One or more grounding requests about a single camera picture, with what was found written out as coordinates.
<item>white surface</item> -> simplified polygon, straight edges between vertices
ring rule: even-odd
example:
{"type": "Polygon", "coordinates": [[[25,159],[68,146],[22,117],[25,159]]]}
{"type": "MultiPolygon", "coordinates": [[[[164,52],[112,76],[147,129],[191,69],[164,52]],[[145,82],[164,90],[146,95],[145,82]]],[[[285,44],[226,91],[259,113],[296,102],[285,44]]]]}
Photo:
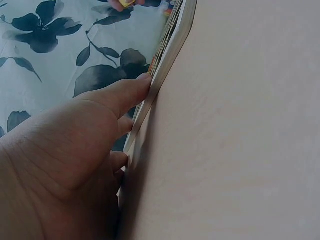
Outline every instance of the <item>white surface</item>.
{"type": "Polygon", "coordinates": [[[129,151],[123,239],[320,239],[319,9],[198,1],[129,151]]]}

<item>floral bedsheet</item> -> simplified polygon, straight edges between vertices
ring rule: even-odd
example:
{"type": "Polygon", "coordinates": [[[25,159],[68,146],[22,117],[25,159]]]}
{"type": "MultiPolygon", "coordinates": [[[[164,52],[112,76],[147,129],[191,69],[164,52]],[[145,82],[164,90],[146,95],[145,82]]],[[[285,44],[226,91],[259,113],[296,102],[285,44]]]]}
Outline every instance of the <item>floral bedsheet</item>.
{"type": "Polygon", "coordinates": [[[0,0],[0,137],[81,93],[147,72],[167,20],[163,2],[117,12],[107,0],[0,0]]]}

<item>hand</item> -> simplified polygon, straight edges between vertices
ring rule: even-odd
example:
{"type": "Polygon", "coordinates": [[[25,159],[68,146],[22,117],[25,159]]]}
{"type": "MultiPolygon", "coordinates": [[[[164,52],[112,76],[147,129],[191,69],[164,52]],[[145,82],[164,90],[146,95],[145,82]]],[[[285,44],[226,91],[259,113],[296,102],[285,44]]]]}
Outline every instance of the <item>hand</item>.
{"type": "MultiPolygon", "coordinates": [[[[124,6],[122,6],[122,4],[119,2],[119,0],[108,0],[108,2],[117,11],[122,12],[124,10],[124,6]]],[[[131,3],[132,0],[125,0],[125,2],[131,3]]],[[[145,4],[145,0],[136,0],[135,3],[139,4],[139,5],[143,5],[143,4],[145,4]]]]}
{"type": "Polygon", "coordinates": [[[150,84],[144,73],[86,92],[1,138],[0,239],[113,239],[128,157],[111,148],[150,84]]]}

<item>fingernail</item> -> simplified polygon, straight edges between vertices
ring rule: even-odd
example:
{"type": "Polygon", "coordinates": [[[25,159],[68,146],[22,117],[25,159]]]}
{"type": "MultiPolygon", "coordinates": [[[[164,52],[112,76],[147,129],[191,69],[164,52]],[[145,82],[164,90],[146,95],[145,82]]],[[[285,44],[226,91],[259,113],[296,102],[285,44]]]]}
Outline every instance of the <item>fingernail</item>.
{"type": "Polygon", "coordinates": [[[137,80],[147,80],[151,79],[151,75],[149,73],[142,73],[140,76],[136,78],[137,80]]]}

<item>dark flower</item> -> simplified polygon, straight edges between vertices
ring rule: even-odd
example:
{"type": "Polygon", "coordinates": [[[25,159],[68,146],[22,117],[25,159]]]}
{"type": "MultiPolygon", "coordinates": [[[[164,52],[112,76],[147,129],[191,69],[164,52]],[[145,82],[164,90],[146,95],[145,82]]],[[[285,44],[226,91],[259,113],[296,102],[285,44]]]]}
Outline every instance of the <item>dark flower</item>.
{"type": "Polygon", "coordinates": [[[54,20],[64,7],[65,4],[60,0],[40,3],[35,11],[38,16],[29,13],[12,20],[13,27],[29,33],[8,31],[3,35],[3,38],[29,44],[36,53],[53,51],[59,42],[57,36],[72,35],[82,26],[78,22],[74,22],[71,17],[54,20]]]}

